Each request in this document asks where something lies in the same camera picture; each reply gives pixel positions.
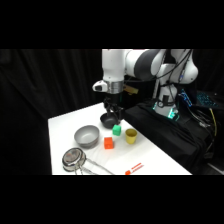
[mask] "red marker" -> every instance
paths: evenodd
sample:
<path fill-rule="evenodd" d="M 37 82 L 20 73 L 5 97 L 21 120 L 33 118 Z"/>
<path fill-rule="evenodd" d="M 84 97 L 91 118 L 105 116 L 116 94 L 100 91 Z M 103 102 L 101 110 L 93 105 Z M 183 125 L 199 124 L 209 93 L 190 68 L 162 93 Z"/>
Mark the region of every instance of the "red marker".
<path fill-rule="evenodd" d="M 141 163 L 139 163 L 137 166 L 131 168 L 131 170 L 128 170 L 125 175 L 131 175 L 132 173 L 134 173 L 135 171 L 141 169 L 144 165 L 142 165 Z"/>

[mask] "white table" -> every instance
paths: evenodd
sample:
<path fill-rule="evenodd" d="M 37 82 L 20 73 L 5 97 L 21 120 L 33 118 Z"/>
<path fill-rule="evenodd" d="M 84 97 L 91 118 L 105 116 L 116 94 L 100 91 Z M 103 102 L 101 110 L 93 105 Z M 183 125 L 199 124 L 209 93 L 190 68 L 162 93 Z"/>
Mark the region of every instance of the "white table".
<path fill-rule="evenodd" d="M 98 145 L 94 149 L 83 150 L 87 158 L 116 175 L 125 175 L 126 171 L 139 163 L 142 163 L 144 167 L 132 175 L 191 175 L 139 132 L 136 143 L 134 145 L 127 144 L 125 131 L 133 127 L 126 121 L 121 122 L 121 136 L 114 136 L 112 130 L 104 128 L 100 121 L 100 116 L 104 113 L 106 111 L 101 103 L 49 119 L 53 175 L 75 175 L 74 172 L 69 173 L 63 169 L 62 157 L 69 149 L 80 148 L 74 140 L 74 134 L 79 128 L 86 125 L 97 126 L 100 130 Z M 104 137 L 113 137 L 114 149 L 104 149 Z M 97 174 L 108 175 L 104 170 L 88 162 L 84 166 Z"/>

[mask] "yellow cup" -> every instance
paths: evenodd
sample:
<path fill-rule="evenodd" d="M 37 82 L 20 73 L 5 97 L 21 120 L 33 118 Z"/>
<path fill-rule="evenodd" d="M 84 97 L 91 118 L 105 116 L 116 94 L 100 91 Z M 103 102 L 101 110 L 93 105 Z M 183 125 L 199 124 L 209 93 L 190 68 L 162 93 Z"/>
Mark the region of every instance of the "yellow cup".
<path fill-rule="evenodd" d="M 135 143 L 138 132 L 134 129 L 128 129 L 126 132 L 126 141 L 128 144 L 132 145 Z"/>

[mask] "orange cube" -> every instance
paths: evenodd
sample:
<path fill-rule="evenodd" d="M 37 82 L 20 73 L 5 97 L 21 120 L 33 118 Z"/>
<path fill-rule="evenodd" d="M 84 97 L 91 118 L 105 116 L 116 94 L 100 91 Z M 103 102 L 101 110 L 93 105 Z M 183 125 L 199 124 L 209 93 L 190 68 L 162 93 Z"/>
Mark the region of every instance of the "orange cube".
<path fill-rule="evenodd" d="M 104 148 L 105 149 L 114 148 L 113 138 L 104 138 Z"/>

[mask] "black background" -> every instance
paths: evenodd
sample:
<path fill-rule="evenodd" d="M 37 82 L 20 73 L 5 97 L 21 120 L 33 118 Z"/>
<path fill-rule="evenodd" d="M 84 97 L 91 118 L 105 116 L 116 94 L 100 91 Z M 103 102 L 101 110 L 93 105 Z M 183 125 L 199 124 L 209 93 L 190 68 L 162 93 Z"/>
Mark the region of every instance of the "black background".
<path fill-rule="evenodd" d="M 2 174 L 51 174 L 49 118 L 103 101 L 92 91 L 102 79 L 101 49 L 0 50 L 0 170 Z M 195 49 L 199 90 L 224 95 L 224 49 Z M 132 84 L 152 96 L 154 83 Z"/>

